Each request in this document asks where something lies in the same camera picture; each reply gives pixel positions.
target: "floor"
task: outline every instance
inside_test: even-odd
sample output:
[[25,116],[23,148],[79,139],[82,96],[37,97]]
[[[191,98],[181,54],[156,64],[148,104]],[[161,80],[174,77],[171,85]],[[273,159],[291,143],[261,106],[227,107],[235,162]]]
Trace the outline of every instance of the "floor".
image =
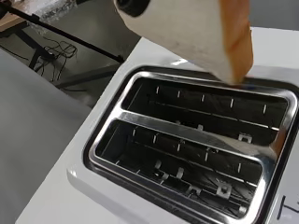
[[[77,8],[72,9],[64,17],[53,23],[53,25],[115,55],[122,55],[124,58],[128,57],[140,38],[125,27],[111,0],[91,0],[80,4]],[[32,27],[27,27],[24,31],[43,47],[53,47],[56,45],[44,39]],[[91,49],[87,49],[52,32],[46,32],[43,36],[56,41],[64,40],[78,48],[77,57],[67,60],[62,77],[88,72],[115,63],[113,60]],[[15,35],[11,35],[8,38],[1,38],[0,46],[28,59],[31,59],[34,54],[34,51]],[[30,62],[18,59],[26,64]],[[63,63],[64,59],[61,59],[56,64],[56,75],[59,73],[59,69]],[[51,80],[53,69],[51,64],[47,65],[43,77]],[[77,98],[85,105],[93,107],[109,81],[110,78],[104,78],[82,84],[81,86],[68,88],[86,90],[87,92],[66,91],[65,93]]]
[[[298,8],[299,3],[297,0],[251,0],[251,25],[299,30]],[[125,27],[111,0],[87,1],[79,5],[78,8],[71,10],[53,25],[113,54],[121,54],[124,58],[130,54],[139,40],[139,36]],[[53,46],[52,42],[45,40],[31,27],[24,29],[24,31],[42,46]],[[57,41],[65,40],[72,43],[52,32],[47,32],[44,36]],[[62,77],[87,72],[114,63],[109,58],[95,51],[86,49],[76,43],[72,44],[78,48],[78,55],[67,61]],[[15,35],[0,39],[0,45],[23,57],[31,58],[34,53]],[[29,63],[29,61],[20,60],[26,64]],[[59,70],[63,63],[63,61],[60,61],[56,69]],[[49,64],[45,69],[44,77],[47,80],[51,80],[52,74],[53,66]],[[108,82],[109,78],[100,79],[82,84],[80,87],[74,87],[74,89],[84,89],[87,92],[66,91],[66,93],[80,100],[85,105],[93,107]]]
[[91,109],[2,50],[0,68],[0,223],[12,224]]

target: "stainless steel slot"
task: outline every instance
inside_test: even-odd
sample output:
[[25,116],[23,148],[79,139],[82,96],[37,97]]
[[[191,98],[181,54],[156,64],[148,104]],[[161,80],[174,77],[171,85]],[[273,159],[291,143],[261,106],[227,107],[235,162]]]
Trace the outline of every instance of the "stainless steel slot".
[[112,109],[89,160],[190,216],[251,224],[297,106],[291,91],[140,72]]

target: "toaster slot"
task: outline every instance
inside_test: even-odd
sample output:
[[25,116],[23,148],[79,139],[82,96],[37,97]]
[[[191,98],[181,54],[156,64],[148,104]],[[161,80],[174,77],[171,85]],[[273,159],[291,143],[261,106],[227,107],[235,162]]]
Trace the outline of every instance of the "toaster slot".
[[256,161],[119,120],[95,154],[232,217],[247,213],[263,171]]
[[284,98],[140,78],[122,107],[139,114],[269,146],[288,108]]
[[260,223],[292,149],[297,91],[182,73],[126,79],[84,150],[86,167],[191,223]]

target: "slice of bread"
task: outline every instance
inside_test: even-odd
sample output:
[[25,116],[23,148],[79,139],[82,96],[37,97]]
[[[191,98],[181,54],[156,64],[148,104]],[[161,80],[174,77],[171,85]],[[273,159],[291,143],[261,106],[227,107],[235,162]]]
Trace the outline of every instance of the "slice of bread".
[[227,83],[252,67],[249,0],[150,0],[137,17],[119,12],[137,34]]

